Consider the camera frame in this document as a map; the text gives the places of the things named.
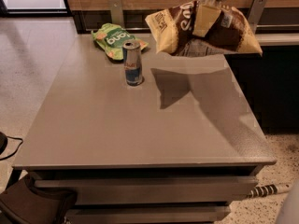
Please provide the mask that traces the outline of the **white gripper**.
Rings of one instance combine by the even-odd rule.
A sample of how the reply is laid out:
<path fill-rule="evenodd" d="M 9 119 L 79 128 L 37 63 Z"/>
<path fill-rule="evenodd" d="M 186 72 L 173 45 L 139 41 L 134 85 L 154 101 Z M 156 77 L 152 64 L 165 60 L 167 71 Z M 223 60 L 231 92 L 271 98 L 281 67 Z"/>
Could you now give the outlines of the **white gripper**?
<path fill-rule="evenodd" d="M 226 0 L 199 0 L 201 4 L 197 8 L 194 22 L 193 35 L 205 37 L 210 28 L 216 22 L 221 14 L 221 10 L 217 7 Z"/>

